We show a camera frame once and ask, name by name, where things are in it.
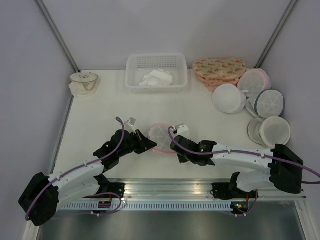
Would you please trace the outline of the pink trimmed mesh laundry bag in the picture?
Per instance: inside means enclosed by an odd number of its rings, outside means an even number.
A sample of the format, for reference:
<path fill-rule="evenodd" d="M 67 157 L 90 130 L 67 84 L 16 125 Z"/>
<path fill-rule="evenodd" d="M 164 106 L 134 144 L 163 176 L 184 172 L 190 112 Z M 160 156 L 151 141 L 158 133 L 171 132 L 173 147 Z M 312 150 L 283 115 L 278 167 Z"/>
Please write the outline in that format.
<path fill-rule="evenodd" d="M 175 152 L 170 148 L 172 140 L 168 133 L 169 127 L 169 125 L 163 123 L 157 123 L 150 127 L 148 132 L 148 139 L 157 144 L 157 146 L 152 149 L 155 154 L 175 154 Z"/>

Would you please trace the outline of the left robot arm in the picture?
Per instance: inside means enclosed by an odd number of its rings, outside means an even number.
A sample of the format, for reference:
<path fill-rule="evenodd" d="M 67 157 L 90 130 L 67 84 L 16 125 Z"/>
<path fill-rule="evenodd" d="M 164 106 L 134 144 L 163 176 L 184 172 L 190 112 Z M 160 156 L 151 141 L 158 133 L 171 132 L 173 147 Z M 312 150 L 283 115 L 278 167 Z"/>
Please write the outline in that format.
<path fill-rule="evenodd" d="M 18 200 L 25 211 L 26 221 L 41 226 L 52 219 L 59 209 L 73 201 L 94 195 L 98 198 L 106 197 L 110 182 L 103 174 L 114 168 L 120 158 L 131 153 L 140 155 L 156 146 L 156 142 L 139 130 L 118 130 L 93 153 L 93 159 L 65 172 L 50 175 L 37 173 Z"/>

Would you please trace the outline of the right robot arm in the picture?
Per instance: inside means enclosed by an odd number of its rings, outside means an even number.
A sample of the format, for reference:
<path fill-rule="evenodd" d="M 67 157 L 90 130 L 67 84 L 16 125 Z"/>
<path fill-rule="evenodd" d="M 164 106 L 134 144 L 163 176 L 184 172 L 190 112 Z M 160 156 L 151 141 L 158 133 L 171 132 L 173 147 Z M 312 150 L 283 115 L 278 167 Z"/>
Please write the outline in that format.
<path fill-rule="evenodd" d="M 180 163 L 191 162 L 200 167 L 236 166 L 250 169 L 249 173 L 235 172 L 226 184 L 224 199 L 254 197 L 257 190 L 275 187 L 288 194 L 302 190 L 304 162 L 288 147 L 276 144 L 274 149 L 244 150 L 230 148 L 215 141 L 195 143 L 181 135 L 173 137 L 170 149 Z"/>

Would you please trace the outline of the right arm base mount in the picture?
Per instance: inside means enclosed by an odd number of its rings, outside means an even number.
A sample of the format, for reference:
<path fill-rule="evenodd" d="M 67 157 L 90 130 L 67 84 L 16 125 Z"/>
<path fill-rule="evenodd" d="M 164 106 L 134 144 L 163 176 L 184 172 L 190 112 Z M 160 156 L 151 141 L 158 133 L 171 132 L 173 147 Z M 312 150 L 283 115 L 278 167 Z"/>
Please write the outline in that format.
<path fill-rule="evenodd" d="M 212 189 L 210 194 L 214 199 L 219 200 L 233 200 L 233 199 L 254 199 L 256 197 L 256 190 L 245 192 L 237 188 L 230 190 L 229 183 L 216 182 L 211 184 Z"/>

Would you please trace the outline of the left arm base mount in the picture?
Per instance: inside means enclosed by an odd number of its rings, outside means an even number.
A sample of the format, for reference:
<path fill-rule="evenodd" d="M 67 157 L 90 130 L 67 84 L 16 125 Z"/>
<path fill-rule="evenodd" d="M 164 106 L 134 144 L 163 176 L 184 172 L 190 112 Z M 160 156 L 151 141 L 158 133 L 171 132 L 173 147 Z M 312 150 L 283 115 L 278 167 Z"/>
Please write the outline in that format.
<path fill-rule="evenodd" d="M 120 204 L 120 199 L 124 199 L 125 194 L 125 183 L 123 182 L 111 182 L 104 191 L 104 193 L 111 194 L 103 194 L 98 196 L 98 208 L 99 209 L 115 209 Z"/>

